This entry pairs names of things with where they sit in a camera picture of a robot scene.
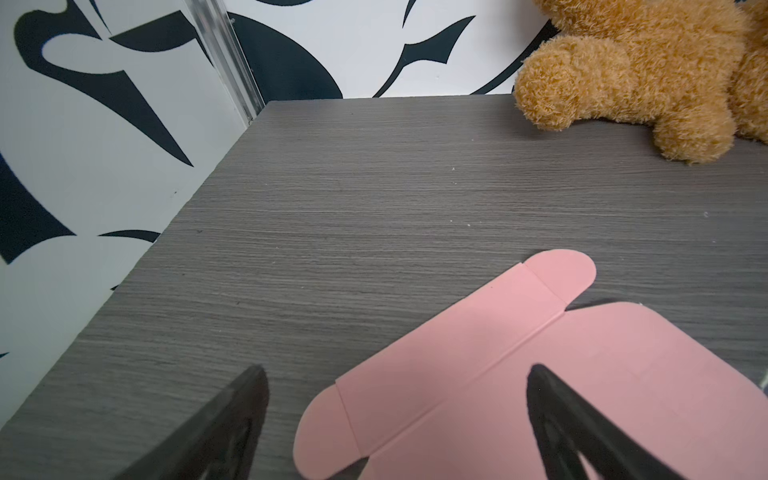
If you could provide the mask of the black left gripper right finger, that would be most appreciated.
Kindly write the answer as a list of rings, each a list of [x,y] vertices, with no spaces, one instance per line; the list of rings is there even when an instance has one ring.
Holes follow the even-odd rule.
[[[679,479],[543,364],[527,376],[528,417],[549,479]]]

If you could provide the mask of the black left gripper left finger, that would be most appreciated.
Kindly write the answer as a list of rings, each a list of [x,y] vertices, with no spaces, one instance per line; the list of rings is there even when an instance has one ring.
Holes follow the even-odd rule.
[[[247,479],[270,399],[251,365],[118,479]]]

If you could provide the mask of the pink cardboard box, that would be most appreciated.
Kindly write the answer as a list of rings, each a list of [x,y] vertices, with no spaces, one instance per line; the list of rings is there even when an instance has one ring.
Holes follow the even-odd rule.
[[[655,311],[572,309],[596,267],[538,253],[366,359],[302,415],[307,479],[541,479],[527,377],[542,364],[688,479],[767,475],[767,398]]]

